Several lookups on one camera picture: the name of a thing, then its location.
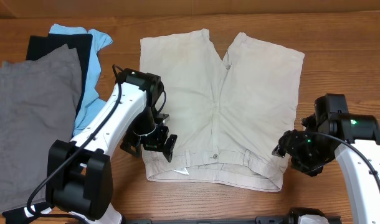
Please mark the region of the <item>grey shorts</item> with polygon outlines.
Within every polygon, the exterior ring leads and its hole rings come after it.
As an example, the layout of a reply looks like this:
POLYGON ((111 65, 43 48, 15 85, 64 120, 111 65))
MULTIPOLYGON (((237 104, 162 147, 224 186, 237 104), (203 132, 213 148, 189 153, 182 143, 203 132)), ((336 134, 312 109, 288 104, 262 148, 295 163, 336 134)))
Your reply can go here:
POLYGON ((0 67, 0 213, 23 207, 46 178, 49 148, 69 141, 82 92, 77 50, 0 67))

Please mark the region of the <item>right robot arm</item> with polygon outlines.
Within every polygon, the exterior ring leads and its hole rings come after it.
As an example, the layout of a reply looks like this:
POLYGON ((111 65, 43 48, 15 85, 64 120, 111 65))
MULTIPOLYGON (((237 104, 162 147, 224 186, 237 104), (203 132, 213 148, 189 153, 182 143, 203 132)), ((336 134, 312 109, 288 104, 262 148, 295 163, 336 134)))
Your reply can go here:
POLYGON ((286 131, 272 151, 290 155, 292 168, 311 177, 336 160, 343 173, 355 223, 380 223, 380 127, 372 115, 351 114, 344 95, 315 100, 303 131, 286 131))

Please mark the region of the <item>beige cotton shorts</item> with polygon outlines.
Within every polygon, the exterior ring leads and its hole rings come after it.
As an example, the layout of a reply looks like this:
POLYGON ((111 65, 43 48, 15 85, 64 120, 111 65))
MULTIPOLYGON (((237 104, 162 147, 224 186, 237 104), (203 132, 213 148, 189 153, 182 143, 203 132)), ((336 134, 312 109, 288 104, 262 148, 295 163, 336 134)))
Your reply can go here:
POLYGON ((161 77, 158 106, 178 137, 171 162, 143 152, 146 178, 280 191, 288 158, 272 152, 294 128, 304 53, 241 32, 221 57, 207 29, 140 46, 140 70, 161 77))

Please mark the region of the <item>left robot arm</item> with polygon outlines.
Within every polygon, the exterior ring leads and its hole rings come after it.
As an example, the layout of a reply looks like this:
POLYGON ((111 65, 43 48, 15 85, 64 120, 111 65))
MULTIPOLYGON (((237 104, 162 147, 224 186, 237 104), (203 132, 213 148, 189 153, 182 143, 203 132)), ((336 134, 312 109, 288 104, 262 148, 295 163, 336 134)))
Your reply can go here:
POLYGON ((166 96, 161 78, 129 68, 113 67, 112 95, 94 120, 69 142, 56 140, 49 149, 46 201, 81 223, 124 223, 113 208, 111 158, 117 147, 140 157, 160 152, 170 162, 175 134, 167 114, 155 104, 166 96))

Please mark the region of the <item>light blue shirt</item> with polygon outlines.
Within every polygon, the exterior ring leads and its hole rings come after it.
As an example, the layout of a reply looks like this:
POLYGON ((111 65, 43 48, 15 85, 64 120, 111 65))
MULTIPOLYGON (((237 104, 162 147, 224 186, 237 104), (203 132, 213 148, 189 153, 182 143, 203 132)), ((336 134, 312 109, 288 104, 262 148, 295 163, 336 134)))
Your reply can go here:
POLYGON ((105 101, 99 98, 96 85, 101 74, 101 65, 97 53, 104 47, 113 43, 112 38, 96 29, 86 30, 83 27, 66 27, 54 24, 49 34, 90 34, 92 35, 92 45, 90 48, 90 59, 85 81, 85 91, 80 110, 74 122, 73 135, 76 136, 82 132, 96 117, 100 110, 104 107, 105 101))

